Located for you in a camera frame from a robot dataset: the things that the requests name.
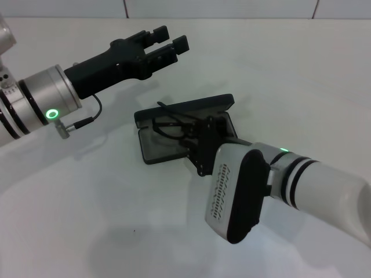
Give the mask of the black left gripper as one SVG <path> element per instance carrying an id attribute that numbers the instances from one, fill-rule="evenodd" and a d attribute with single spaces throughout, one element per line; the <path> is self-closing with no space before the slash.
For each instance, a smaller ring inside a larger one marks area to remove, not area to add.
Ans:
<path id="1" fill-rule="evenodd" d="M 145 80 L 154 72 L 178 61 L 189 51 L 185 35 L 146 55 L 144 49 L 169 39 L 167 26 L 153 32 L 141 31 L 126 39 L 116 39 L 107 51 L 74 65 L 64 73 L 80 99 L 99 93 L 127 79 Z"/>

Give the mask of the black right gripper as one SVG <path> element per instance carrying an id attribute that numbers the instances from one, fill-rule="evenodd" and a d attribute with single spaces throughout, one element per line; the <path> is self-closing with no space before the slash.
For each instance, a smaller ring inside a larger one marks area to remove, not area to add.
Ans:
<path id="1" fill-rule="evenodd" d="M 228 115 L 208 116 L 190 123 L 189 136 L 192 138 L 179 141 L 185 148 L 185 157 L 197 169 L 199 176 L 211 175 L 217 150 L 226 143 L 251 145 L 249 141 L 238 138 Z"/>

